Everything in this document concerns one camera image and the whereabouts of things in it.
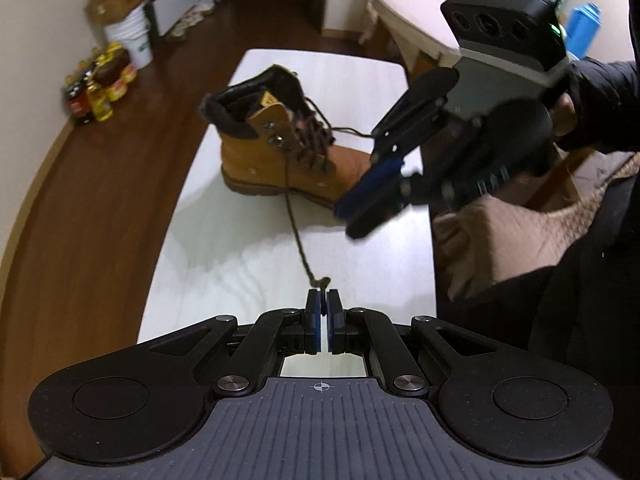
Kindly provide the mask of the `person's right hand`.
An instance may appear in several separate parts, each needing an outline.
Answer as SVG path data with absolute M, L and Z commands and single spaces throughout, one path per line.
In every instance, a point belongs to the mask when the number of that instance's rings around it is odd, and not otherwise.
M 567 92 L 559 97 L 550 116 L 555 144 L 566 152 L 577 151 L 580 128 L 574 102 Z

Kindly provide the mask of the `person's right forearm sleeve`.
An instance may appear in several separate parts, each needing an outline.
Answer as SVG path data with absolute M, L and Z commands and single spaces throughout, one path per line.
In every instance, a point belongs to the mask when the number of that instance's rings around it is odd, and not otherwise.
M 567 94 L 574 104 L 576 122 L 559 138 L 562 150 L 639 151 L 636 62 L 603 63 L 592 58 L 575 62 Z

